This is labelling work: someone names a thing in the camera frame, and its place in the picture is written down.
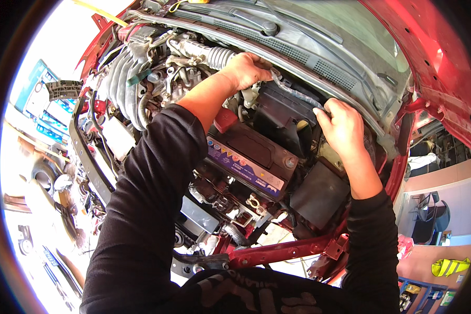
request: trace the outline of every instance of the black plastic cover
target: black plastic cover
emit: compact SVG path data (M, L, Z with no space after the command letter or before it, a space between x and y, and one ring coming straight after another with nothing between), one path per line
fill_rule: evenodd
M312 144L312 128L317 124L312 105L283 91L274 82L267 82L260 88L257 102L255 129L296 156L305 158ZM297 130L300 121L306 121L308 125Z
M350 191L328 167L317 162L302 185L291 195L290 207L322 229L339 209Z

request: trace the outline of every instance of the car engine bay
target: car engine bay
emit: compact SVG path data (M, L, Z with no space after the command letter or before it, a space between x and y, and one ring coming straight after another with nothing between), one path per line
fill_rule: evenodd
M70 133L84 139L72 140L72 154L100 200L102 223L119 172L147 125L240 52L216 38L143 20L113 29L70 124ZM209 129L208 155L193 171L176 221L175 248L182 252L209 256L250 248L270 223L297 240L342 228L349 182L312 112L327 96L291 73L272 71L274 81L228 98ZM373 138L365 127L375 164L376 152L384 150ZM172 270L189 277L187 268Z

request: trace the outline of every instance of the tire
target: tire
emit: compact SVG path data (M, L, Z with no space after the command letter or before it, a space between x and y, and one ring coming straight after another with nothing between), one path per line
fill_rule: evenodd
M31 178L36 179L42 185L50 196L54 195L54 181L56 181L56 174L51 167L49 167L42 160L39 160L31 170Z

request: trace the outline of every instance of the corrugated hose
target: corrugated hose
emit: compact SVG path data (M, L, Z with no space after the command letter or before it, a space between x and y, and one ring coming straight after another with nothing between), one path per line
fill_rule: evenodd
M284 85L283 82L281 82L278 78L278 74L277 74L277 71L274 70L274 69L271 69L271 73L272 73L272 79L274 79L274 82L276 83L276 85L282 89L283 91L286 91L290 94L292 94L293 96L309 103L309 104L312 104L314 107L316 108L319 108L321 110L324 110L324 107L322 104L320 104L319 102L317 102L316 100L314 100L312 97L309 97L299 91L296 91L292 88L289 88L288 86Z

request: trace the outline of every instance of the windshield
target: windshield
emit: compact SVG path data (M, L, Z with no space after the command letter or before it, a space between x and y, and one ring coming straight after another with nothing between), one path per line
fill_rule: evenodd
M266 0L276 8L292 12L339 35L342 46L376 72L405 73L409 65L391 34L361 3L356 1Z

